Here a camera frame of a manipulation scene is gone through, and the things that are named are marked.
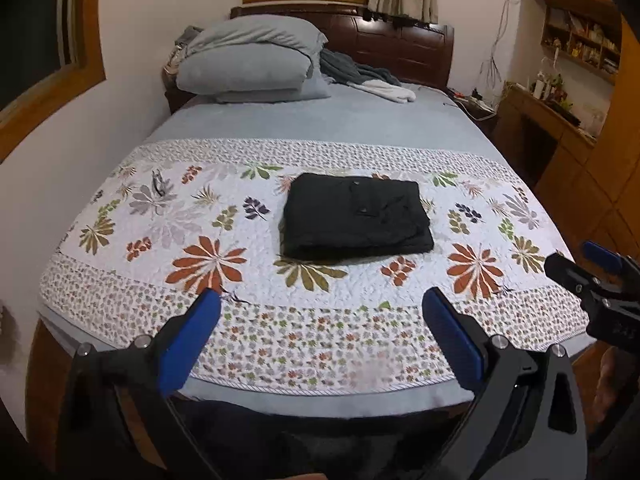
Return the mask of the black pants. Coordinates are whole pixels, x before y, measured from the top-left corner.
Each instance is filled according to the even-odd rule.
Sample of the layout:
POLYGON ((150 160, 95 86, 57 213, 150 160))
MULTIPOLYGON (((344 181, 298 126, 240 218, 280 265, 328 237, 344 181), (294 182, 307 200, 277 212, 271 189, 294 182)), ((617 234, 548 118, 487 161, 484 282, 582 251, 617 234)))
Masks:
POLYGON ((300 174, 281 222, 281 254, 309 262, 425 254, 431 221, 416 182, 300 174))

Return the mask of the floral quilted bedspread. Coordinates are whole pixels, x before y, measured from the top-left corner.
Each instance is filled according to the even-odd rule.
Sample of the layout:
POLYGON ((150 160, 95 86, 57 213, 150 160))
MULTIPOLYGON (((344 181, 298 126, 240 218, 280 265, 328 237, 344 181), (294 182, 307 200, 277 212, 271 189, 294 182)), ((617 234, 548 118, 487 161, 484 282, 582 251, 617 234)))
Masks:
POLYGON ((290 140, 169 140, 135 148, 43 271, 44 304, 104 344, 155 334, 204 289, 221 318, 193 375, 293 396, 402 391, 451 378, 421 313, 438 287, 487 333, 544 350, 585 333, 544 275, 567 251, 507 166, 443 150, 290 140), (416 183, 425 254, 295 258, 283 209, 302 174, 416 183))

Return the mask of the grey bed sheet mattress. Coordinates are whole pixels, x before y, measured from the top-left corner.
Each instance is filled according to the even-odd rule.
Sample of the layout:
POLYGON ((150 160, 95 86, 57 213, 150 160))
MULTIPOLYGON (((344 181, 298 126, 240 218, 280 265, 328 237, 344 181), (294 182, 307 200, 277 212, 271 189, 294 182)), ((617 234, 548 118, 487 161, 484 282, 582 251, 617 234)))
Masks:
MULTIPOLYGON (((139 146, 169 140, 209 139, 312 141, 443 150, 482 156, 509 167, 454 102, 442 92, 425 87, 416 89, 416 100, 410 104, 395 104, 339 84, 332 87, 329 98, 312 101, 215 104, 197 98, 173 114, 139 146)), ((84 342, 101 350, 116 348, 78 330, 48 308, 43 300, 41 318, 66 353, 74 352, 84 342)), ((562 344, 570 356, 579 356, 590 346, 591 338, 585 331, 556 344, 562 344)), ((192 370, 183 392, 198 400, 227 401, 258 412, 332 418, 409 414, 469 399, 469 393, 458 386, 454 376, 444 382, 402 391, 293 396, 212 384, 195 377, 192 370)))

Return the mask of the dark wooden headboard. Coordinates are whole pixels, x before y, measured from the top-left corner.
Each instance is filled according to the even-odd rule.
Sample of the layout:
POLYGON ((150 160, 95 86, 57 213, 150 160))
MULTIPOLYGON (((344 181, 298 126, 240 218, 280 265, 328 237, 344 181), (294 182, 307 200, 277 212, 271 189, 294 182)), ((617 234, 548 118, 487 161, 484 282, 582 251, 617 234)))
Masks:
MULTIPOLYGON (((403 18, 375 20, 363 8, 347 4, 290 3, 236 6, 230 18, 254 15, 282 15, 314 24, 324 33, 326 47, 350 56, 354 62, 385 68, 401 82, 422 84, 445 91, 448 87, 454 50, 454 29, 448 25, 412 24, 403 18)), ((328 85, 315 70, 303 88, 224 92, 222 96, 189 92, 177 86, 176 76, 164 73, 165 96, 171 114, 196 96, 221 103, 284 103, 325 99, 328 85)))

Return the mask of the grey and white clothes pile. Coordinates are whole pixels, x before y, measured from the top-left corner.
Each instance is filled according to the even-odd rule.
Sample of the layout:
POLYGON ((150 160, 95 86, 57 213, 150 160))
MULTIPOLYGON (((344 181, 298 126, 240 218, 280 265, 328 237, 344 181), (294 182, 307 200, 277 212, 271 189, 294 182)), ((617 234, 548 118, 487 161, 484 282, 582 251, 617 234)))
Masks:
POLYGON ((320 70, 336 84, 367 92, 397 104, 416 100, 416 94, 405 88, 386 68, 357 63, 349 55, 323 49, 320 52, 320 70))

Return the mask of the grey pillow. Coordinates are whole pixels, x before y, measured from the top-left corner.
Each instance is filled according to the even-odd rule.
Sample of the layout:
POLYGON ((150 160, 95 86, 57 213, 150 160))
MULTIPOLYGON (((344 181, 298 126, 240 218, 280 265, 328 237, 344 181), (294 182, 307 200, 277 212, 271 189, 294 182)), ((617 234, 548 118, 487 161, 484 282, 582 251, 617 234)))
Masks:
POLYGON ((279 103, 327 99, 320 70, 328 42, 311 22, 257 14, 220 22, 183 49, 178 89, 221 103, 279 103))

